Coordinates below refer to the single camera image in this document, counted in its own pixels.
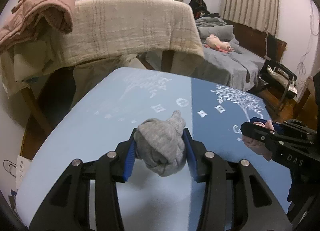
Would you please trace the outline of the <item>grey sock ball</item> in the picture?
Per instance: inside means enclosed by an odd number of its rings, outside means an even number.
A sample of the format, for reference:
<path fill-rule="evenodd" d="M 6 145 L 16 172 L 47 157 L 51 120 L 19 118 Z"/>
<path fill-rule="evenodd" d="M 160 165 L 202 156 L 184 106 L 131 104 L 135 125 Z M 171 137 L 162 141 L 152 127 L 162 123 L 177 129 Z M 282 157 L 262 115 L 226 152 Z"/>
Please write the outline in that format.
<path fill-rule="evenodd" d="M 173 111 L 167 120 L 145 120 L 134 133 L 136 158 L 161 177 L 179 172 L 186 162 L 184 128 L 185 120 L 179 110 Z"/>

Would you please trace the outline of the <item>silver cushion on chair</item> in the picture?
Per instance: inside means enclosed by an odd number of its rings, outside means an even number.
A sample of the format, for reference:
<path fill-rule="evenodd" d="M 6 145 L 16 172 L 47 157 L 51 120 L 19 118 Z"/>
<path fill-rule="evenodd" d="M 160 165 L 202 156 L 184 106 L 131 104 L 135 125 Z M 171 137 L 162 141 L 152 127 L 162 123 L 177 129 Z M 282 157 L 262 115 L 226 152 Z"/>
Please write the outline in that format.
<path fill-rule="evenodd" d="M 287 84 L 289 82 L 288 79 L 286 79 L 282 74 L 278 74 L 277 72 L 274 72 L 270 66 L 267 66 L 266 68 L 268 75 L 275 80 L 277 83 L 279 83 L 282 87 L 286 89 Z M 291 83 L 288 87 L 288 94 L 292 95 L 291 98 L 294 98 L 297 94 L 298 91 L 296 87 Z"/>

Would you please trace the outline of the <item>black chair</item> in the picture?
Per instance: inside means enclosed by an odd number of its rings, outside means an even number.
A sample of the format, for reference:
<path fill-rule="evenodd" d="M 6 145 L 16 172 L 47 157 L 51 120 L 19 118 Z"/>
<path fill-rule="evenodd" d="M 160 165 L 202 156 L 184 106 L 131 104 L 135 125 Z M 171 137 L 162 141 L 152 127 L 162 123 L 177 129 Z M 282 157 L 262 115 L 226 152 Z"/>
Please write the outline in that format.
<path fill-rule="evenodd" d="M 260 93 L 266 89 L 272 88 L 281 94 L 277 104 L 273 105 L 270 102 L 267 103 L 268 107 L 273 112 L 281 111 L 285 102 L 294 99 L 298 94 L 298 90 L 296 89 L 296 74 L 280 62 L 285 49 L 286 42 L 277 39 L 270 33 L 266 34 L 265 62 L 259 72 L 259 78 L 265 85 L 258 92 Z"/>

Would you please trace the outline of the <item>grey bed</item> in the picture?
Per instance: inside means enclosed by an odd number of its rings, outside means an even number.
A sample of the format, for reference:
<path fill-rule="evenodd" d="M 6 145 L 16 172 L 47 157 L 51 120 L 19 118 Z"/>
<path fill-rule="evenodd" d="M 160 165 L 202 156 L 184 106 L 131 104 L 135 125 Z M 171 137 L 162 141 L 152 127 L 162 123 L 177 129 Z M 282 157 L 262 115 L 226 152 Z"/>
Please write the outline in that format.
<path fill-rule="evenodd" d="M 201 17 L 195 23 L 197 28 L 231 25 L 218 17 Z M 259 72 L 265 59 L 240 45 L 239 39 L 243 35 L 243 32 L 238 36 L 234 33 L 234 38 L 228 42 L 234 49 L 233 52 L 223 53 L 204 46 L 204 61 L 194 70 L 192 77 L 244 92 L 263 85 Z"/>

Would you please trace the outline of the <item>blue patterned table cloth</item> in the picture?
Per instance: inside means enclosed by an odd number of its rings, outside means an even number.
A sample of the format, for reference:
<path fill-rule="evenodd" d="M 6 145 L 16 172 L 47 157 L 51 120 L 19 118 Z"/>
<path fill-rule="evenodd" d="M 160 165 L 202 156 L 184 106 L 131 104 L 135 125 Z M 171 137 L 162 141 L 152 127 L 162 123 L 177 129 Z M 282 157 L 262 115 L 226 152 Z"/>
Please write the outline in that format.
<path fill-rule="evenodd" d="M 263 101 L 221 83 L 153 70 L 119 68 L 87 93 L 43 143 L 24 175 L 17 212 L 29 225 L 56 180 L 73 159 L 99 159 L 129 139 L 147 119 L 166 120 L 181 112 L 193 139 L 228 161 L 247 159 L 284 210 L 291 176 L 247 148 L 240 126 L 252 117 L 269 119 Z M 126 230 L 195 230 L 205 185 L 189 169 L 160 177 L 137 160 L 126 183 L 117 185 Z"/>

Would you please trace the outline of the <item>pink plush toy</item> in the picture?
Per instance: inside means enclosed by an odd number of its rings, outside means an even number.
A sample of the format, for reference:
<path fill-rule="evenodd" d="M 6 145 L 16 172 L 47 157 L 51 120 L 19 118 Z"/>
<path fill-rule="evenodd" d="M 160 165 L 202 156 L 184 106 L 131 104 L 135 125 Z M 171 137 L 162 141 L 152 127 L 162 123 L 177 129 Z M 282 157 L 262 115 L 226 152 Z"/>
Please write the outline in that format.
<path fill-rule="evenodd" d="M 223 53 L 234 51 L 228 42 L 221 42 L 221 40 L 214 34 L 211 34 L 206 38 L 204 46 Z"/>

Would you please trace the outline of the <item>grey pillow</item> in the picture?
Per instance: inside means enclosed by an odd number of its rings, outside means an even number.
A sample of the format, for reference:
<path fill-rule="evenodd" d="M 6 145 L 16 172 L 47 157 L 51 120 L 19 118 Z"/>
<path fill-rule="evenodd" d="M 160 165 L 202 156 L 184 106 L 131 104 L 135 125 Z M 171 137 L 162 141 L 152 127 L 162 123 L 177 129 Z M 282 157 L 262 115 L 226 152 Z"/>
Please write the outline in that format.
<path fill-rule="evenodd" d="M 215 35 L 221 41 L 229 42 L 234 38 L 232 25 L 198 27 L 197 29 L 201 39 L 206 39 L 210 35 Z"/>

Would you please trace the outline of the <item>right beige curtain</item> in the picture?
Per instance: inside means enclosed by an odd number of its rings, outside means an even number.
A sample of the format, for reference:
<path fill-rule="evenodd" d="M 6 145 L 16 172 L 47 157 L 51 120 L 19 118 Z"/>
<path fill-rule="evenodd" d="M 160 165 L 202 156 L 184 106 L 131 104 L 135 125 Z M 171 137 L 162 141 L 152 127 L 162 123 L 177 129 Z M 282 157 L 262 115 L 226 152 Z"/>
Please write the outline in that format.
<path fill-rule="evenodd" d="M 274 36 L 278 28 L 279 0 L 223 0 L 221 16 Z"/>

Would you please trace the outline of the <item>coat rack with black clothes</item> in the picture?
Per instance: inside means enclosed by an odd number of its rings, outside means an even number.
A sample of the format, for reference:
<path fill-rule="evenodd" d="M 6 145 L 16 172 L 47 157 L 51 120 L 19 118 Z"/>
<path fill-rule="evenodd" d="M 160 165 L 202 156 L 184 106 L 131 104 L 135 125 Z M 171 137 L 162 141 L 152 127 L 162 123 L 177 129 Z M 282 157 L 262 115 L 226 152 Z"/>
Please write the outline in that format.
<path fill-rule="evenodd" d="M 193 16 L 195 19 L 200 18 L 206 14 L 210 14 L 207 10 L 207 5 L 203 0 L 191 0 L 189 6 L 193 11 Z"/>

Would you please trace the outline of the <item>beige blanket on rack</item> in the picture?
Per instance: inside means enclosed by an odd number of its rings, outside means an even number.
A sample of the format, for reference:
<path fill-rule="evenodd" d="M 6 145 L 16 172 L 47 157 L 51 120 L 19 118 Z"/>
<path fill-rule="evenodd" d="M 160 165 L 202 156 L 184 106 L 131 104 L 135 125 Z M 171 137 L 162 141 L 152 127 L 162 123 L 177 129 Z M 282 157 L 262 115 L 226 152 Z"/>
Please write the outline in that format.
<path fill-rule="evenodd" d="M 175 0 L 77 1 L 73 31 L 59 41 L 63 67 L 171 50 L 171 72 L 190 75 L 204 59 L 191 7 Z"/>

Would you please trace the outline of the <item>pink jacket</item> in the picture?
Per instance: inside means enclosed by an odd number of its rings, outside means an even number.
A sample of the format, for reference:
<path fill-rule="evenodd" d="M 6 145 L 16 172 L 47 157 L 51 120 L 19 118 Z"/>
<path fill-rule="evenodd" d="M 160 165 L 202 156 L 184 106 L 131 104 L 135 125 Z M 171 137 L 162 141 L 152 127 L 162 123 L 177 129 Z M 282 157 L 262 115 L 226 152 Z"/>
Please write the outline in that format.
<path fill-rule="evenodd" d="M 18 0 L 1 27 L 1 52 L 15 44 L 36 40 L 44 27 L 73 31 L 76 0 Z"/>

